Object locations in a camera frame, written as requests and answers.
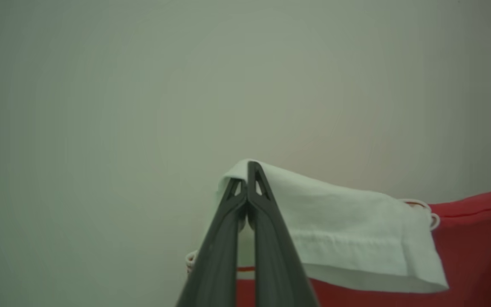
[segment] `white fabric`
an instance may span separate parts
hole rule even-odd
[[[255,160],[239,161],[221,179],[214,209],[229,178],[247,181],[248,161]],[[355,290],[430,293],[448,289],[431,237],[430,210],[259,163],[308,277]],[[252,233],[245,227],[240,234],[239,266],[254,266]]]

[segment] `plain background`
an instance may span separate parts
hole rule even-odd
[[[0,307],[172,306],[244,158],[491,191],[491,0],[0,0]]]

